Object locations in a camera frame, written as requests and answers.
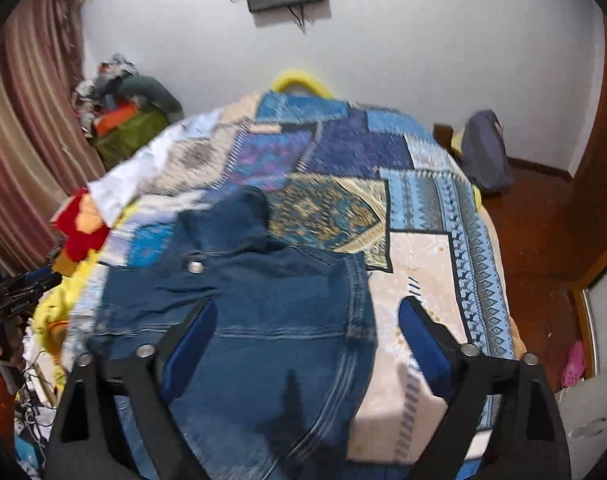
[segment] gray bag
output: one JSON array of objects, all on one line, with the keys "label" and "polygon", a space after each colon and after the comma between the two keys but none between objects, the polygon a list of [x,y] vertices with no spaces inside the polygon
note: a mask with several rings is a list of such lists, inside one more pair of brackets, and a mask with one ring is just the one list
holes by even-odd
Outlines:
[{"label": "gray bag", "polygon": [[513,183],[501,130],[495,113],[484,110],[470,118],[463,132],[459,166],[482,193],[506,192]]}]

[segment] wooden floor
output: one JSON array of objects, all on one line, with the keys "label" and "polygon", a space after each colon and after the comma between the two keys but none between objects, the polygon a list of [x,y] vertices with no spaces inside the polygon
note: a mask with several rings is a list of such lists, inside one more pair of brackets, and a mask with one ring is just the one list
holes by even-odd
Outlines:
[{"label": "wooden floor", "polygon": [[568,350],[580,339],[576,310],[564,272],[571,234],[559,222],[571,197],[563,179],[513,169],[509,193],[484,198],[499,235],[510,313],[528,351],[543,362],[553,391],[558,391]]}]

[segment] striped curtain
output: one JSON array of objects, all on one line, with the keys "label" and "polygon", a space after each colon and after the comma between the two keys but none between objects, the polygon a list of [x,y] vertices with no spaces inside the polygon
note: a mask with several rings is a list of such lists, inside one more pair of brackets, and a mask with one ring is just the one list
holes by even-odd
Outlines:
[{"label": "striped curtain", "polygon": [[22,0],[0,32],[0,264],[11,273],[42,264],[50,217],[104,173],[70,104],[82,41],[80,0]]}]

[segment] person's hand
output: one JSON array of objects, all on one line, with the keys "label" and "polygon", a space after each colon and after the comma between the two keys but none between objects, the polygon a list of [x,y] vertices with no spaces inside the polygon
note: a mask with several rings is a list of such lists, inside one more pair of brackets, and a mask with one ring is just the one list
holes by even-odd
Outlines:
[{"label": "person's hand", "polygon": [[15,317],[13,320],[11,320],[9,326],[6,327],[6,334],[8,337],[8,343],[12,349],[10,364],[16,366],[19,370],[23,370],[26,367],[26,361],[23,358],[23,344],[21,344],[23,333],[21,333],[21,329],[19,328],[20,324],[21,317]]}]

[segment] bed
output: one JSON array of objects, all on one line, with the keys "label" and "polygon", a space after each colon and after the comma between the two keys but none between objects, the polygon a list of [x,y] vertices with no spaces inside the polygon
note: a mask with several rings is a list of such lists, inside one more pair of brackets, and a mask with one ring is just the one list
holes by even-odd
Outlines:
[{"label": "bed", "polygon": [[[397,326],[403,298],[419,298],[459,342],[493,356],[519,356],[490,217],[448,152],[410,116],[254,92],[174,124],[163,136],[170,140],[158,139],[150,158],[139,157],[154,159],[146,171],[118,166],[90,187],[102,216],[116,226],[71,312],[64,367],[72,367],[96,330],[110,267],[154,262],[178,211],[207,208],[242,185],[266,192],[274,235],[365,254],[378,349],[352,422],[350,461],[414,463],[446,410]],[[160,146],[167,151],[160,154]],[[484,452],[497,409],[489,397],[468,459]]]}]

